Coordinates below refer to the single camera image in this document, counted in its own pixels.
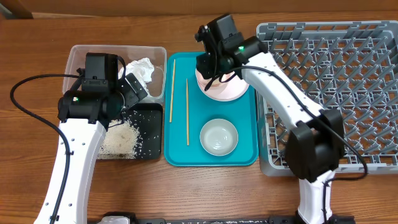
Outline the white grey bowl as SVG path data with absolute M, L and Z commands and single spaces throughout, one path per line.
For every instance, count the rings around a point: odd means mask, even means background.
M 200 131 L 201 146 L 213 156 L 231 154 L 236 149 L 238 141 L 238 130 L 226 119 L 212 119 L 205 123 Z

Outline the pink bowl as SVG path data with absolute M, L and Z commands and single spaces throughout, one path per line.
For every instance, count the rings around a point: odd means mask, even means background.
M 226 80 L 229 79 L 230 77 L 232 77 L 234 74 L 235 74 L 235 72 L 231 72 L 229 74 L 224 74 L 222 76 L 221 82 L 219 81 L 219 78 L 216 78 L 211 83 L 211 86 L 209 87 L 209 89 L 207 89 L 207 91 L 205 91 L 205 88 L 206 88 L 207 84 L 209 84 L 211 79 L 207 79 L 207 80 L 204 79 L 202 74 L 198 70 L 195 70 L 195 75 L 197 78 L 198 86 L 199 86 L 200 90 L 202 92 L 206 93 L 207 95 L 220 94 L 227 87 Z

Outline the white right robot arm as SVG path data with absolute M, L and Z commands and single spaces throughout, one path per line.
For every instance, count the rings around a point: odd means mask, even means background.
M 326 110 L 299 89 L 278 66 L 267 45 L 256 36 L 245 39 L 230 14 L 199 27 L 195 40 L 205 53 L 196 69 L 210 82 L 240 78 L 273 108 L 289 132 L 285 161 L 299 179 L 300 223 L 329 223 L 331 182 L 345 153 L 343 118 Z

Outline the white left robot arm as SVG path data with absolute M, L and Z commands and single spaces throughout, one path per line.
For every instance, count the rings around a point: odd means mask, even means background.
M 147 96 L 115 54 L 87 53 L 85 67 L 58 101 L 60 139 L 36 223 L 86 223 L 91 181 L 109 123 Z

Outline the grey dishwasher rack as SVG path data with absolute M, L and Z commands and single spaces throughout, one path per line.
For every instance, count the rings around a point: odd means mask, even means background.
M 397 22 L 269 22 L 257 37 L 314 102 L 343 115 L 338 172 L 397 173 Z

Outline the white pink plate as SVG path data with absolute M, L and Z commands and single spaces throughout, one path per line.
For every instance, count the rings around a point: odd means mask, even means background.
M 217 95 L 207 95 L 207 97 L 216 101 L 233 101 L 243 96 L 248 90 L 249 84 L 239 77 L 235 76 L 232 80 L 227 82 L 227 87 Z

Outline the left wooden chopstick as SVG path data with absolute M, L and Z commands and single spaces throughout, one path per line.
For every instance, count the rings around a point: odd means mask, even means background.
M 170 95 L 170 115 L 169 115 L 169 123 L 172 122 L 173 108 L 174 108 L 175 66 L 176 66 L 176 60 L 174 59 L 173 70 L 172 70 L 172 87 L 171 87 L 171 95 Z

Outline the wooden chopstick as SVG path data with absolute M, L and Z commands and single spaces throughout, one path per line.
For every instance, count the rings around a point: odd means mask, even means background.
M 187 146 L 190 145 L 190 127 L 189 127 L 189 85 L 188 79 L 185 82 L 185 96 L 186 96 L 186 140 Z
M 171 87 L 171 95 L 170 95 L 170 115 L 169 115 L 169 123 L 172 122 L 173 108 L 174 108 L 175 66 L 176 66 L 176 60 L 174 59 L 173 70 L 172 70 L 172 87 Z

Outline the right wooden chopstick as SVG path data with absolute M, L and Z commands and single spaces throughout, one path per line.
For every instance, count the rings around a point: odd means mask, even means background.
M 190 145 L 190 127 L 189 127 L 189 85 L 188 79 L 185 82 L 185 96 L 186 96 L 186 140 L 187 146 Z

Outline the teal plastic tray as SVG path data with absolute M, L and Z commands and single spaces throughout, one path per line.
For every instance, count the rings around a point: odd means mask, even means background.
M 164 157 L 169 164 L 179 167 L 198 166 L 250 166 L 259 155 L 256 120 L 256 94 L 250 87 L 234 101 L 216 101 L 207 97 L 195 78 L 196 52 L 173 54 L 167 61 L 165 81 Z M 170 95 L 174 59 L 174 108 L 169 123 Z M 189 85 L 190 145 L 186 140 L 185 82 Z M 226 156 L 207 153 L 200 143 L 200 131 L 212 119 L 226 119 L 238 130 L 236 149 Z

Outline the crumpled white napkin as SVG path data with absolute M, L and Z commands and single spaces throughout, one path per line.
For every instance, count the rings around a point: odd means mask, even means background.
M 126 65 L 126 69 L 126 75 L 133 73 L 142 86 L 146 86 L 147 83 L 152 81 L 154 66 L 147 57 L 133 60 Z

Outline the clear plastic bin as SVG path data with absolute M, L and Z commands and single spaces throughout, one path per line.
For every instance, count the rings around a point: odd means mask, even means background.
M 75 45 L 72 47 L 65 73 L 76 75 L 78 68 L 85 68 L 88 52 L 115 54 L 126 63 L 126 73 L 133 73 L 148 95 L 143 103 L 164 102 L 164 86 L 167 52 L 163 47 L 135 45 Z

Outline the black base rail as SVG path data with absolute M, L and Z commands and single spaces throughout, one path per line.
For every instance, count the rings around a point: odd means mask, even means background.
M 188 219 L 165 220 L 164 218 L 137 218 L 131 212 L 108 212 L 100 220 L 88 223 L 132 223 L 132 224 L 293 224 L 305 223 L 298 214 L 293 216 L 271 216 L 267 218 L 240 218 L 240 219 Z

